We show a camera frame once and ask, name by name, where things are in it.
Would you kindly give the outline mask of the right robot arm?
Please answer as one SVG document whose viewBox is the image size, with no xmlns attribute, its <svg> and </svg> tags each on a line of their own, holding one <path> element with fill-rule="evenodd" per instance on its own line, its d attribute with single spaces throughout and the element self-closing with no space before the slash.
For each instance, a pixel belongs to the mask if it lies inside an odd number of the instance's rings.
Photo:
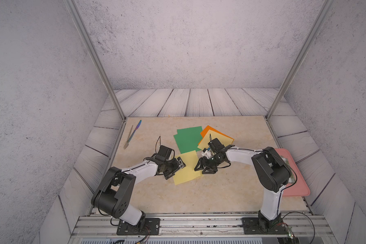
<svg viewBox="0 0 366 244">
<path fill-rule="evenodd" d="M 235 145 L 224 146 L 215 138 L 208 143 L 208 148 L 201 154 L 202 157 L 194 170 L 201 171 L 202 174 L 217 173 L 224 162 L 228 164 L 239 162 L 254 166 L 264 188 L 260 216 L 273 221 L 280 215 L 280 202 L 292 176 L 292 170 L 273 147 L 254 150 Z"/>
</svg>

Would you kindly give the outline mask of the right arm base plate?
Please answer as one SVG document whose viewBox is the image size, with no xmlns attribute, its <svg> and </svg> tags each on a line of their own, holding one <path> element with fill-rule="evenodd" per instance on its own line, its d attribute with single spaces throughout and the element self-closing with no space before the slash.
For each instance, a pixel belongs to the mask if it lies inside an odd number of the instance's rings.
<svg viewBox="0 0 366 244">
<path fill-rule="evenodd" d="M 272 227 L 266 227 L 260 224 L 259 218 L 242 218 L 242 228 L 245 235 L 288 235 L 288 229 L 285 225 L 274 224 Z"/>
</svg>

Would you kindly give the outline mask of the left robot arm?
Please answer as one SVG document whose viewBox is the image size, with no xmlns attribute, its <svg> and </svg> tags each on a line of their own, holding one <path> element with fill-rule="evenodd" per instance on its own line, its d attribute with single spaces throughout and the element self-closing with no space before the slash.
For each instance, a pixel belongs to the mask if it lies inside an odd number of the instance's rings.
<svg viewBox="0 0 366 244">
<path fill-rule="evenodd" d="M 162 145 L 157 153 L 138 165 L 127 169 L 109 168 L 91 199 L 92 206 L 134 228 L 143 229 L 146 214 L 130 204 L 134 187 L 154 176 L 161 175 L 168 180 L 185 168 L 181 157 L 170 157 L 172 152 L 173 149 Z"/>
</svg>

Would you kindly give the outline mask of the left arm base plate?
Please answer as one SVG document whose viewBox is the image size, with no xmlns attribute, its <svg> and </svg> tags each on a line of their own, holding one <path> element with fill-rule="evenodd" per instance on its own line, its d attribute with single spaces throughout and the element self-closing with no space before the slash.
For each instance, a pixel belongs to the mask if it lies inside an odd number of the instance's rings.
<svg viewBox="0 0 366 244">
<path fill-rule="evenodd" d="M 117 235 L 158 235 L 160 218 L 142 218 L 137 225 L 120 220 Z"/>
</svg>

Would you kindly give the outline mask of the yellow paper sheet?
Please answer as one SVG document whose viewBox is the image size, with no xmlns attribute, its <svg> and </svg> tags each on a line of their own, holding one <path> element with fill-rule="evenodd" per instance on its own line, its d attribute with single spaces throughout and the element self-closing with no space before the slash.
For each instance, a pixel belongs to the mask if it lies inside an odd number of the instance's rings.
<svg viewBox="0 0 366 244">
<path fill-rule="evenodd" d="M 186 166 L 178 170 L 173 176 L 175 185 L 183 184 L 202 176 L 201 171 L 194 170 L 199 160 L 195 150 L 180 154 L 178 157 L 181 158 Z"/>
<path fill-rule="evenodd" d="M 198 148 L 200 150 L 203 150 L 204 148 L 209 148 L 209 145 L 208 143 L 210 141 L 212 141 L 213 139 L 218 139 L 216 138 L 216 135 L 215 134 L 211 134 L 210 131 L 206 134 L 205 138 L 203 140 L 200 141 L 200 143 L 198 144 Z M 228 145 L 231 145 L 233 144 L 232 141 L 230 140 L 223 140 L 223 139 L 218 139 L 220 141 L 221 144 L 223 144 L 224 146 L 228 146 Z"/>
</svg>

